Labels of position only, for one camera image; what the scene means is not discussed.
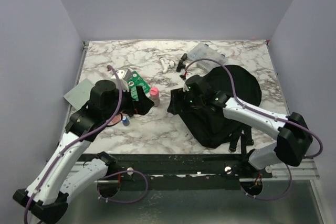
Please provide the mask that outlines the pink capped bottle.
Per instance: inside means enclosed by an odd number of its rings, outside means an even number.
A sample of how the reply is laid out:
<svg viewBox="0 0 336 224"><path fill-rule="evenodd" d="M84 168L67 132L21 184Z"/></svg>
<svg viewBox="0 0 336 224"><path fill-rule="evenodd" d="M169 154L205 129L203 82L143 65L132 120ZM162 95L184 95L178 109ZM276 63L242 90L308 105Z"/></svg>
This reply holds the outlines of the pink capped bottle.
<svg viewBox="0 0 336 224"><path fill-rule="evenodd" d="M158 88L152 87L150 89L149 94L150 94L151 100L154 102L154 106L159 106L159 104L160 104L160 93L159 93Z"/></svg>

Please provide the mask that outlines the blue capped small bottle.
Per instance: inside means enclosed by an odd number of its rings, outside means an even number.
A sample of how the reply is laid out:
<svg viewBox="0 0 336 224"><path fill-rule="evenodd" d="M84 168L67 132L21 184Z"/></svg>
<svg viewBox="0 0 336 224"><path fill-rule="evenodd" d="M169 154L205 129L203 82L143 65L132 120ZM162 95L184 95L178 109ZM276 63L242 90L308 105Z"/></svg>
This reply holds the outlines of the blue capped small bottle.
<svg viewBox="0 0 336 224"><path fill-rule="evenodd" d="M130 125L129 117L126 114L122 115L122 124L124 126L129 126Z"/></svg>

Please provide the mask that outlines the black student backpack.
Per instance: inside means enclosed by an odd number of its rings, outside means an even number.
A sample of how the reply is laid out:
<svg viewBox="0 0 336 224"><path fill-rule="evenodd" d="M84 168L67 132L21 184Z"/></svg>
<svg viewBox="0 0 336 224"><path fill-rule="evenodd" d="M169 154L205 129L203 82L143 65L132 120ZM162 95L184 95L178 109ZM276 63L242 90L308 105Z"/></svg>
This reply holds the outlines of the black student backpack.
<svg viewBox="0 0 336 224"><path fill-rule="evenodd" d="M206 148L217 148L224 143L236 142L240 137L251 140L251 123L240 112L246 109L241 102L259 106L261 88L257 79L237 65L216 67L204 76L193 75L185 80L187 86L210 86L206 106L178 115L192 136Z"/></svg>

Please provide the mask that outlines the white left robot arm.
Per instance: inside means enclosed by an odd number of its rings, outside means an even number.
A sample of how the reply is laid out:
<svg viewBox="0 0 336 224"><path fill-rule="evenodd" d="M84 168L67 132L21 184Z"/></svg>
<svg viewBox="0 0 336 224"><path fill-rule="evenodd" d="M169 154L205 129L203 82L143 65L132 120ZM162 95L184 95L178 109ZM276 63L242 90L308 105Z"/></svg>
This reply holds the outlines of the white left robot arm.
<svg viewBox="0 0 336 224"><path fill-rule="evenodd" d="M120 80L100 80L90 90L89 100L71 115L65 132L52 157L25 189L18 189L13 199L43 223L57 223L71 201L97 179L116 175L116 159L102 152L88 166L72 176L71 169L112 119L126 114L146 115L154 106L141 86L136 87L138 99Z"/></svg>

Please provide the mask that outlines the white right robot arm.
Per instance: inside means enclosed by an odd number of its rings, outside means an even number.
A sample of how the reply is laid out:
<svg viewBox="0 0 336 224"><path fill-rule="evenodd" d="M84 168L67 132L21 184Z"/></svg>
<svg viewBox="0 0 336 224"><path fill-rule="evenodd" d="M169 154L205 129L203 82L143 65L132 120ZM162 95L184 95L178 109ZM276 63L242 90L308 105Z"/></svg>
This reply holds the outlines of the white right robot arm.
<svg viewBox="0 0 336 224"><path fill-rule="evenodd" d="M223 88L212 88L199 75L188 78L182 88L171 90L167 111L179 115L191 134L209 148L228 141L232 133L241 133L244 126L274 139L275 143L246 155L241 171L249 178L278 163L299 166L312 143L300 114L285 115L261 109Z"/></svg>

